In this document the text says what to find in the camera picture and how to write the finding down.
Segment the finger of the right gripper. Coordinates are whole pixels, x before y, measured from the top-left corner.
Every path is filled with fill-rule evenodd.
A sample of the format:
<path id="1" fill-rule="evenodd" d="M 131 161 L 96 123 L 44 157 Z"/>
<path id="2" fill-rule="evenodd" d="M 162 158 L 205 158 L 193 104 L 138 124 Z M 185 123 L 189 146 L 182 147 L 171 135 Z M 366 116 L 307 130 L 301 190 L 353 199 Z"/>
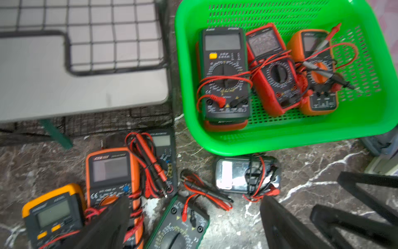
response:
<path id="1" fill-rule="evenodd" d="M 339 209 L 317 204 L 312 209 L 310 219 L 330 244 L 336 249 L 352 248 L 350 243 L 337 230 L 339 227 L 381 247 L 396 249 L 398 247 L 398 212 L 357 185 L 367 184 L 397 189 L 398 178 L 396 176 L 341 172 L 337 178 L 337 183 L 345 191 L 384 218 L 387 223 L 373 221 Z"/>

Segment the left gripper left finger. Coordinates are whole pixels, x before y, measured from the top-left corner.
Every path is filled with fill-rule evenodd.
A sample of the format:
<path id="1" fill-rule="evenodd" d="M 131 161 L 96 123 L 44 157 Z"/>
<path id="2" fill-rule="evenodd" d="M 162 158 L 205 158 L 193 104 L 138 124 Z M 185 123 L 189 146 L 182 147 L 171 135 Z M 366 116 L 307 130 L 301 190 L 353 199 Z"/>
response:
<path id="1" fill-rule="evenodd" d="M 66 239 L 61 248 L 122 249 L 129 218 L 129 199 L 122 196 L 78 234 Z"/>

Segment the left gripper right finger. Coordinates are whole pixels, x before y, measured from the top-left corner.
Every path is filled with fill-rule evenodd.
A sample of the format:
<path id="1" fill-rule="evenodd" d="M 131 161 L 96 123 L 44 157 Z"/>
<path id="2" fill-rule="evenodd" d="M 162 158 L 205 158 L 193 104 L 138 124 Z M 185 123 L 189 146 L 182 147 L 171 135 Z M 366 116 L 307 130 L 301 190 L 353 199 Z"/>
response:
<path id="1" fill-rule="evenodd" d="M 273 197 L 262 199 L 260 214 L 270 249 L 330 248 Z"/>

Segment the orange Victor multimeter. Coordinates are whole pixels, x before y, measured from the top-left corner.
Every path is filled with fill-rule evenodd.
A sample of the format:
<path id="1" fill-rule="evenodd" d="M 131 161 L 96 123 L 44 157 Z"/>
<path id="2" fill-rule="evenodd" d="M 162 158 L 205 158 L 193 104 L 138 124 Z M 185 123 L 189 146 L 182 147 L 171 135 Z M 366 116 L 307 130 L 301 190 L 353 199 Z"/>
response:
<path id="1" fill-rule="evenodd" d="M 342 88 L 359 90 L 336 71 L 352 64 L 358 56 L 358 50 L 353 44 L 331 44 L 340 27 L 339 23 L 329 32 L 319 29 L 300 30 L 288 42 L 287 48 L 291 50 L 296 72 L 303 83 L 299 109 L 304 115 L 330 114 L 339 106 L 338 92 Z M 353 59 L 341 66 L 337 66 L 332 51 L 338 46 L 348 46 L 354 51 Z"/>

